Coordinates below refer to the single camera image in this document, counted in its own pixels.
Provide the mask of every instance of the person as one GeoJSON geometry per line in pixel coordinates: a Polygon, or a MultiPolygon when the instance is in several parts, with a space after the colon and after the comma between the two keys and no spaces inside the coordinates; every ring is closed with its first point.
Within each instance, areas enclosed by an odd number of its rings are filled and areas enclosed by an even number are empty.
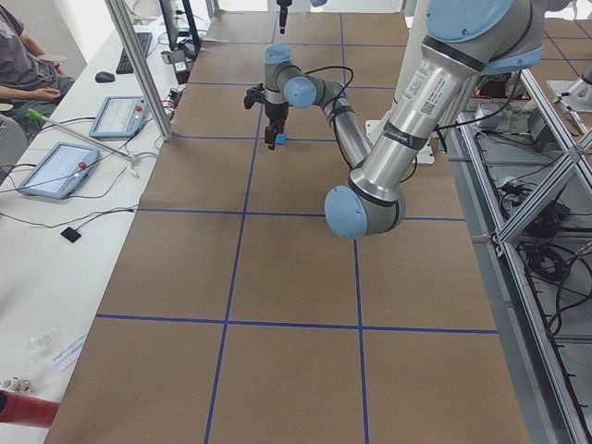
{"type": "Polygon", "coordinates": [[[50,116],[74,79],[54,63],[42,61],[41,44],[25,31],[21,21],[0,5],[0,102],[14,107],[5,112],[32,138],[43,126],[27,117],[34,108],[50,116]]]}

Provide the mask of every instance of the person's arm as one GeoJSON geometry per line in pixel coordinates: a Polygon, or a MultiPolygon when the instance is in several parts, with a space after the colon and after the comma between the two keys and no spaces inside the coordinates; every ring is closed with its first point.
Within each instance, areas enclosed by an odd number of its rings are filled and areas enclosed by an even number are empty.
{"type": "MultiPolygon", "coordinates": [[[[27,51],[29,51],[33,56],[38,57],[43,54],[47,54],[47,51],[45,51],[45,49],[41,46],[37,39],[35,39],[25,30],[23,30],[19,38],[22,41],[22,44],[25,46],[25,48],[27,48],[27,51]]],[[[64,72],[64,70],[59,65],[55,67],[55,70],[57,70],[57,73],[61,74],[62,76],[66,75],[66,72],[64,72]]]]}
{"type": "Polygon", "coordinates": [[[60,91],[54,88],[39,88],[34,91],[25,91],[0,86],[0,100],[46,100],[47,102],[52,102],[60,95],[60,91]]]}

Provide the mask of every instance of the red cylinder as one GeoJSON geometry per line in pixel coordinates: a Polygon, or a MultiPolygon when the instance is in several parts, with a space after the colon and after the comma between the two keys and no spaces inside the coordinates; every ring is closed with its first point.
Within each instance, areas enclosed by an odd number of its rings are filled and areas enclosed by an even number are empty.
{"type": "Polygon", "coordinates": [[[58,407],[59,402],[0,390],[0,423],[49,428],[58,407]]]}

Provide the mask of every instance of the green cable tip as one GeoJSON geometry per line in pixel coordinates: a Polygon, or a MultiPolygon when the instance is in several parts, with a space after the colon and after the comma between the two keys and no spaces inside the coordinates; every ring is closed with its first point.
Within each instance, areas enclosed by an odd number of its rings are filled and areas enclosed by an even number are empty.
{"type": "Polygon", "coordinates": [[[43,114],[41,114],[39,111],[35,111],[33,108],[29,108],[27,110],[27,114],[29,115],[29,118],[31,118],[31,119],[41,120],[43,122],[43,114]]]}

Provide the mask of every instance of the pants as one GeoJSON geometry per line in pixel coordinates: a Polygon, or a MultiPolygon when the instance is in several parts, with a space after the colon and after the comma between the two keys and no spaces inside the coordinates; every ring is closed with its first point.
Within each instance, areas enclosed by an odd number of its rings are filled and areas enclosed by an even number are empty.
{"type": "Polygon", "coordinates": [[[56,110],[57,106],[59,105],[59,102],[70,90],[73,84],[74,79],[72,79],[71,77],[58,76],[57,79],[51,85],[47,86],[51,88],[56,88],[62,93],[59,99],[57,99],[54,102],[47,102],[45,100],[13,100],[11,103],[14,106],[14,108],[6,112],[6,115],[12,117],[18,122],[18,124],[27,133],[27,137],[30,140],[41,130],[43,122],[40,122],[37,119],[29,118],[29,116],[27,115],[27,110],[29,108],[33,108],[36,111],[39,111],[44,116],[51,116],[52,113],[56,110]]]}

